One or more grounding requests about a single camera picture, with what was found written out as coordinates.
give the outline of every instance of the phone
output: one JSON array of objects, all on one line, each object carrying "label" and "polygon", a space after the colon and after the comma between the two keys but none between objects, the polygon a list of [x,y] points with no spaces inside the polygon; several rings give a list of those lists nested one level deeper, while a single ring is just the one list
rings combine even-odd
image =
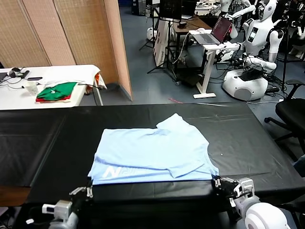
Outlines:
[{"label": "phone", "polygon": [[35,80],[41,80],[42,77],[31,77],[31,78],[28,78],[27,80],[28,81],[35,81]]}]

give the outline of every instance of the computer monitor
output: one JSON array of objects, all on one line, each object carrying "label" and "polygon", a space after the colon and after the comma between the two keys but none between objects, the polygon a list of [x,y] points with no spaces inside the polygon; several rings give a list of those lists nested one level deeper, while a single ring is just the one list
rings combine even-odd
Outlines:
[{"label": "computer monitor", "polygon": [[160,0],[160,20],[181,22],[182,0]]},{"label": "computer monitor", "polygon": [[213,35],[220,43],[224,41],[225,36],[227,35],[232,22],[224,17],[219,17],[215,26],[212,29],[211,35]]},{"label": "computer monitor", "polygon": [[182,15],[193,16],[197,6],[197,0],[182,1]]}]

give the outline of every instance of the laptop screen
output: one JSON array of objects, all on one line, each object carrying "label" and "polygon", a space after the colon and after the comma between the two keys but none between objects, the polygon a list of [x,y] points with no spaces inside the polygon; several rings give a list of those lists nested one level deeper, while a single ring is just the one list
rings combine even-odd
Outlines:
[{"label": "laptop screen", "polygon": [[232,22],[227,18],[219,17],[214,28],[212,29],[211,35],[213,35],[218,41],[223,42],[231,25]]},{"label": "laptop screen", "polygon": [[195,13],[197,0],[183,0],[182,1],[182,15],[193,16]]}]

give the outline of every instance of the black office chair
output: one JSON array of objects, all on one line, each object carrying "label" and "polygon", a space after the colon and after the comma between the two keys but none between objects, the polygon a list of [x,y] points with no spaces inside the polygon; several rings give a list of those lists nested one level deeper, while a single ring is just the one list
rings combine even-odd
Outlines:
[{"label": "black office chair", "polygon": [[[275,106],[276,114],[285,122],[281,123],[273,118],[265,118],[265,123],[269,123],[270,121],[279,125],[280,127],[291,131],[291,133],[279,137],[275,141],[281,141],[290,137],[297,137],[303,153],[305,153],[305,99],[292,99],[296,90],[305,85],[304,83],[298,80],[288,80],[286,82],[288,85],[293,85],[293,89],[289,93],[286,99],[282,102],[279,102]],[[291,156],[294,161],[297,161],[296,157]]]}]

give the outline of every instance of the white table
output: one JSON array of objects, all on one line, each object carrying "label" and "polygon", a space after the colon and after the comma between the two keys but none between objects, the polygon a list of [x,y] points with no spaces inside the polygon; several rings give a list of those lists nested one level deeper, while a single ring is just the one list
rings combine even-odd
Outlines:
[{"label": "white table", "polygon": [[[47,77],[51,73],[57,71],[72,71],[76,67],[80,68],[81,65],[71,65],[71,66],[51,66],[51,67],[29,67],[24,68],[21,72],[29,70],[30,73],[26,76],[25,79],[22,79],[19,83],[9,84],[11,87],[20,88],[25,85],[26,79],[29,77]],[[0,73],[7,73],[10,69],[0,69]],[[87,74],[84,77],[90,78],[91,84],[97,86],[96,81],[94,80],[94,75]],[[11,78],[8,81],[10,83],[19,81],[20,78]],[[41,92],[44,89],[44,85],[38,85],[38,91]],[[43,108],[64,108],[64,107],[74,107],[78,106],[81,102],[81,99],[86,91],[87,85],[76,85],[72,91],[70,102],[50,102],[50,103],[37,103],[36,96],[30,95],[27,89],[12,89],[8,86],[0,86],[0,110],[19,110],[19,109],[43,109]],[[96,88],[99,100],[102,105],[102,99],[99,92],[99,89]]]},{"label": "white table", "polygon": [[206,89],[209,84],[209,80],[212,73],[212,68],[214,64],[215,54],[217,50],[225,50],[225,49],[232,49],[236,47],[236,43],[232,44],[230,42],[224,42],[223,44],[217,45],[217,44],[208,44],[203,45],[203,48],[207,50],[207,60],[208,63],[205,66],[205,74],[204,74],[204,80],[203,84],[200,84],[199,82],[196,84],[200,94],[194,94],[194,99],[202,99],[202,98],[211,98],[216,97],[215,93],[207,93]]}]

